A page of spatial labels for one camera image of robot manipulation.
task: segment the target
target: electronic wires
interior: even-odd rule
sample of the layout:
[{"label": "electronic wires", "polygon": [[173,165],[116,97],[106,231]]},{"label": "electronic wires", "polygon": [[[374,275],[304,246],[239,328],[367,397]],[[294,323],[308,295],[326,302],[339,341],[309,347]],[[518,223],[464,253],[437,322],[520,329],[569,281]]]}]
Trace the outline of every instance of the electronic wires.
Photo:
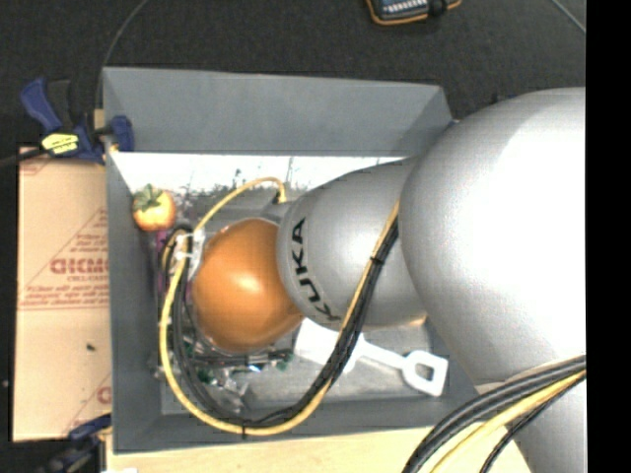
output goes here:
[{"label": "electronic wires", "polygon": [[[198,223],[195,228],[203,229],[206,223],[227,203],[232,201],[244,191],[265,181],[274,181],[279,187],[278,201],[285,201],[285,190],[283,183],[274,177],[264,177],[247,182],[243,186],[235,189],[222,200],[220,200]],[[195,379],[194,370],[188,365],[187,354],[183,351],[181,343],[181,324],[178,312],[174,314],[174,353],[180,363],[182,371],[182,379],[188,385],[200,404],[204,407],[199,408],[193,403],[180,387],[175,378],[172,361],[169,355],[169,324],[172,319],[172,312],[175,306],[181,306],[183,294],[185,293],[185,284],[187,281],[188,261],[183,257],[175,266],[175,272],[165,296],[164,306],[160,319],[160,359],[165,370],[167,382],[171,387],[177,400],[195,417],[203,423],[219,429],[224,432],[239,435],[251,436],[271,436],[289,431],[302,422],[317,408],[328,391],[329,387],[337,380],[344,370],[344,366],[350,359],[350,356],[359,339],[364,319],[367,312],[367,304],[370,301],[373,289],[377,283],[384,262],[394,242],[398,238],[398,201],[395,202],[382,233],[380,234],[372,256],[367,262],[362,277],[358,283],[357,289],[351,299],[348,311],[342,322],[341,330],[338,335],[336,346],[331,353],[328,362],[324,365],[314,383],[305,395],[294,405],[273,412],[261,419],[241,419],[229,417],[226,411],[217,405],[210,395],[205,392],[203,387],[199,386],[198,380]]]},{"label": "electronic wires", "polygon": [[[478,421],[488,421],[469,433],[449,450],[431,470],[444,473],[473,444],[503,426],[513,426],[513,435],[531,422],[549,404],[587,377],[585,356],[566,361],[552,368],[527,375],[489,391],[455,410],[440,422],[414,450],[403,473],[419,471],[430,458],[453,437]],[[493,450],[482,471],[488,471],[499,451],[510,437],[504,438]]]}]

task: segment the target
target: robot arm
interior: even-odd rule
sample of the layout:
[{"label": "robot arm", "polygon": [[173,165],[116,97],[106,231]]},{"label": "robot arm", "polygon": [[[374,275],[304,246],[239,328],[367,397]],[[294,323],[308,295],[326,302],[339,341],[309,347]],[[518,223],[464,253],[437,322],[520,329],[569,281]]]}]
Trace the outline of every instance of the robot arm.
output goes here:
[{"label": "robot arm", "polygon": [[[398,198],[400,240],[367,326],[427,313],[480,391],[585,353],[585,90],[504,101],[426,156],[301,197],[281,223],[277,260],[303,314],[339,328]],[[585,407],[583,382],[520,435],[532,471],[587,471]]]}]

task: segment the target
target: gray box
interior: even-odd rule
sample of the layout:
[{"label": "gray box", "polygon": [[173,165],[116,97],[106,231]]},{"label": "gray box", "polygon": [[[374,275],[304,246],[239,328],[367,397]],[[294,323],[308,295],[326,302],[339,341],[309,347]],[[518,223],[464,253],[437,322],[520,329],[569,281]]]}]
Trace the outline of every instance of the gray box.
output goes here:
[{"label": "gray box", "polygon": [[[143,152],[413,156],[452,123],[441,88],[407,83],[107,68],[104,89],[105,119],[127,115],[136,150]],[[158,350],[156,302],[146,241],[133,224],[130,202],[125,180],[109,160],[114,450],[242,442],[165,405],[170,390],[147,365]],[[431,324],[427,331],[432,352],[448,357]],[[451,360],[448,385],[439,398],[325,398],[299,427],[268,439],[433,425],[475,394]]]}]

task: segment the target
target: clamp handle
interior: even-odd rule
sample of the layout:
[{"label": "clamp handle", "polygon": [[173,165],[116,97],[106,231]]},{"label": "clamp handle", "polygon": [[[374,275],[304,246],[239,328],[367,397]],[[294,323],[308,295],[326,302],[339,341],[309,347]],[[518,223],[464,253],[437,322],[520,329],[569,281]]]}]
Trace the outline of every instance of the clamp handle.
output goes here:
[{"label": "clamp handle", "polygon": [[46,81],[42,77],[31,81],[22,89],[20,100],[29,116],[43,126],[44,134],[57,131],[63,126],[61,119],[48,101]]}]

